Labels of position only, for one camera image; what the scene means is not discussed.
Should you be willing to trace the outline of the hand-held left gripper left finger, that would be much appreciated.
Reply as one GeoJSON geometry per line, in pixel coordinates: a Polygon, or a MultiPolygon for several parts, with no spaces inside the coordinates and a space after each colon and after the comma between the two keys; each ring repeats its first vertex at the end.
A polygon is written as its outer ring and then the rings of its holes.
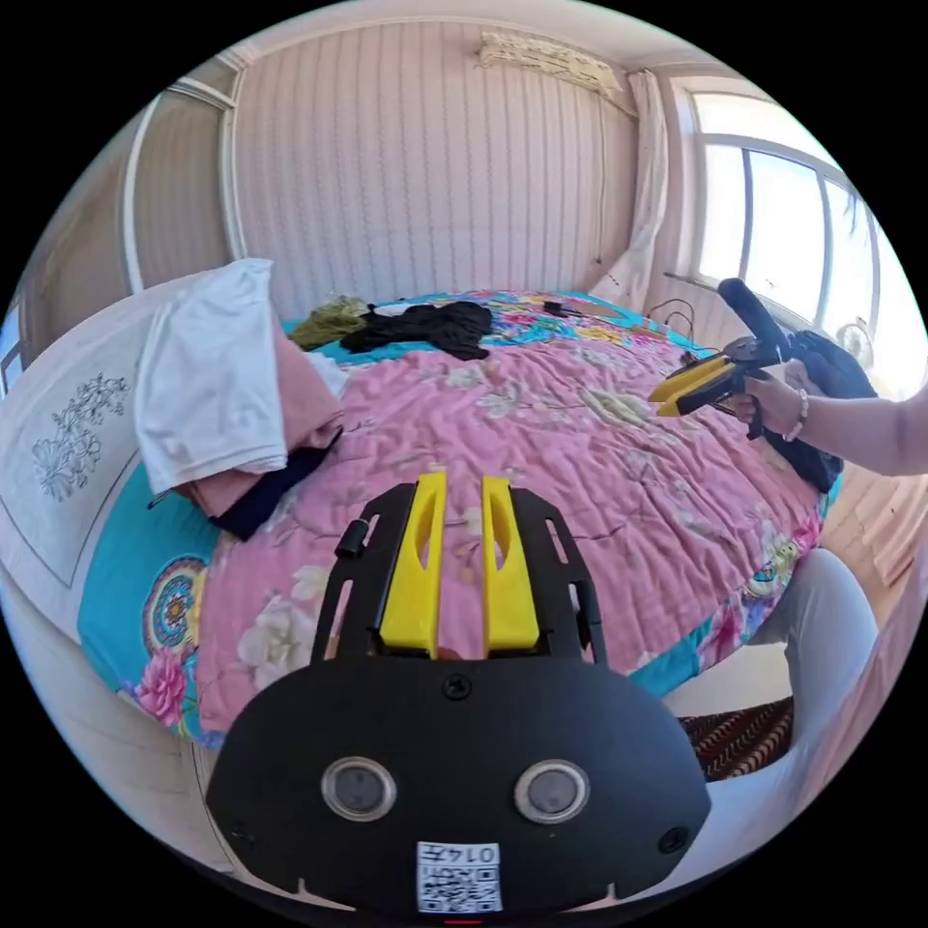
{"type": "Polygon", "coordinates": [[[380,639],[393,653],[438,656],[445,474],[417,481],[392,570],[380,639]]]}

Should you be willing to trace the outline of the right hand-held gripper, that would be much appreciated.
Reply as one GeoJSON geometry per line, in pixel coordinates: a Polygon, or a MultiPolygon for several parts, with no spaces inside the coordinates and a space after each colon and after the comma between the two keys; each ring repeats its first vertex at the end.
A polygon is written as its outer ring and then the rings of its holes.
{"type": "Polygon", "coordinates": [[[657,414],[665,418],[688,416],[711,405],[733,415],[731,398],[747,394],[746,381],[769,379],[769,370],[789,358],[789,340],[744,336],[726,345],[719,355],[675,370],[652,390],[648,401],[657,403],[657,414]]]}

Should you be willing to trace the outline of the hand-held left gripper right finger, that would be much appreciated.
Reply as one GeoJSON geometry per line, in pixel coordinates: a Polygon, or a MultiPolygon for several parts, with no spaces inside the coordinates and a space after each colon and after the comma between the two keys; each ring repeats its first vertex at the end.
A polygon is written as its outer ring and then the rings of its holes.
{"type": "Polygon", "coordinates": [[[539,627],[509,481],[481,481],[484,655],[530,653],[539,627]]]}

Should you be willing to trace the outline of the person's right hand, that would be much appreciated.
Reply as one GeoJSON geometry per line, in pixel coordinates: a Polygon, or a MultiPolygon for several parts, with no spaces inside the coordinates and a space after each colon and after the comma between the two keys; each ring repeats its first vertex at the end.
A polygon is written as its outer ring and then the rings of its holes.
{"type": "Polygon", "coordinates": [[[744,375],[741,396],[750,399],[754,419],[763,429],[779,435],[786,443],[798,438],[806,424],[810,397],[804,388],[794,388],[785,381],[759,369],[744,375]]]}

